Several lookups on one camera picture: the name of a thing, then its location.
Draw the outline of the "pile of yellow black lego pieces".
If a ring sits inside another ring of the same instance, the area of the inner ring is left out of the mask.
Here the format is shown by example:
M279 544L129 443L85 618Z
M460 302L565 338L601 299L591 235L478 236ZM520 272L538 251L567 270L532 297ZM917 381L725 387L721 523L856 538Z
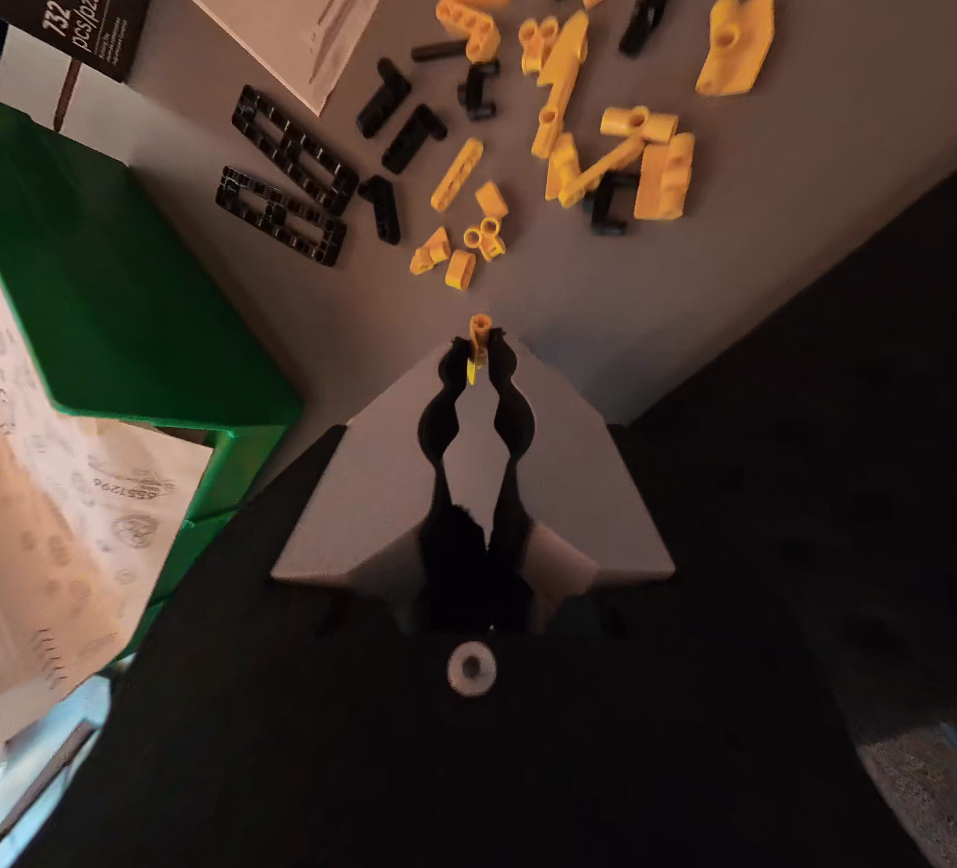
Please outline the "pile of yellow black lego pieces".
M487 81L500 72L500 33L490 13L511 0L437 0L436 17L448 39L414 47L415 62L464 57L469 62L457 100L472 123L494 119L496 105L484 98ZM592 232L600 237L621 236L629 221L672 221L683 217L689 191L696 138L678 131L673 113L653 112L645 106L608 107L600 133L618 144L590 167L582 168L573 133L566 129L568 104L589 54L591 13L606 0L582 0L583 7L564 22L556 15L533 17L520 25L520 72L536 77L548 94L538 116L531 147L533 157L546 162L544 199L563 209L587 205ZM660 26L670 0L637 0L617 44L618 53L635 59ZM716 0L708 19L708 50L695 92L701 97L747 94L757 82L775 36L775 0ZM381 83L356 117L359 133L377 135L412 90L412 83L389 59L378 61ZM426 139L444 140L448 129L429 106L415 107L382 155L381 165L393 175L407 168ZM458 197L483 156L484 145L470 137L432 193L430 206L444 214ZM617 192L634 194L633 213L624 219L609 216ZM389 180L371 176L358 192L373 207L379 240L397 244L400 226ZM445 269L449 288L469 288L480 256L491 263L506 253L501 223L508 216L495 181L475 191L481 221L467 228L463 247L453 248L450 234L439 227L415 249L410 272L420 276Z

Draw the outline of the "green plastic bin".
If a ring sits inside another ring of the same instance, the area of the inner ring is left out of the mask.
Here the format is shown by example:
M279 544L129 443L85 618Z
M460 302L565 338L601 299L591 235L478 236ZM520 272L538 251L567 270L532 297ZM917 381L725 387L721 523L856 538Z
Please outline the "green plastic bin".
M303 411L276 362L124 163L2 105L2 287L69 416L211 447L122 659Z

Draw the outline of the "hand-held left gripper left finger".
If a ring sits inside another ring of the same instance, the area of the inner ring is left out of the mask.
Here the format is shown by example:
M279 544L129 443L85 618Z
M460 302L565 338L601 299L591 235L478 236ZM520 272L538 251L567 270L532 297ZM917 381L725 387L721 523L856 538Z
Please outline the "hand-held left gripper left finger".
M346 424L327 468L271 570L299 585L421 585L419 535L436 471L419 442L427 405L445 385L448 353L468 358L462 339L433 348Z

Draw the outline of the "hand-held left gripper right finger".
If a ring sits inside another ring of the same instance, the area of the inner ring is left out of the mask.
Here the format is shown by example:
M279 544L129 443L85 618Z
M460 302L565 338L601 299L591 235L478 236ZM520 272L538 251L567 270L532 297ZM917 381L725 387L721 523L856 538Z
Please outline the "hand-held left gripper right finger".
M519 341L493 331L494 427L508 462L493 534L529 585L638 585L675 563L604 418Z

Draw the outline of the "black lego frame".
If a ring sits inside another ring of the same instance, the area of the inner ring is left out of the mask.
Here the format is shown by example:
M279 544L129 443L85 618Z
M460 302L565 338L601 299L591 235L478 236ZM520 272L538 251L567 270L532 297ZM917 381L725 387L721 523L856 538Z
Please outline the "black lego frame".
M305 131L251 85L241 91L232 124L321 210L343 216L360 179L328 144Z
M339 261L347 227L339 216L305 203L235 168L225 167L215 194L226 213L324 267Z

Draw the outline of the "white paper parts bag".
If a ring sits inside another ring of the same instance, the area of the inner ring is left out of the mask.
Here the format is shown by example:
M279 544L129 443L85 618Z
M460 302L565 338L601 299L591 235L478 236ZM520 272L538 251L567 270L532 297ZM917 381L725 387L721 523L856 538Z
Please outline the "white paper parts bag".
M55 407L6 296L1 306L6 741L131 641L212 449Z

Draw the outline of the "small yellow lego pin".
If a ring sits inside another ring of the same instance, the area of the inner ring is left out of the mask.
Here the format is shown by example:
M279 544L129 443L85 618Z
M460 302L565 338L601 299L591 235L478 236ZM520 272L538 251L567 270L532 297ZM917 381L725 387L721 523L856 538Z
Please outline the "small yellow lego pin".
M477 374L487 366L489 339L493 329L492 318L479 313L472 316L469 324L469 350L466 364L468 384L476 383Z

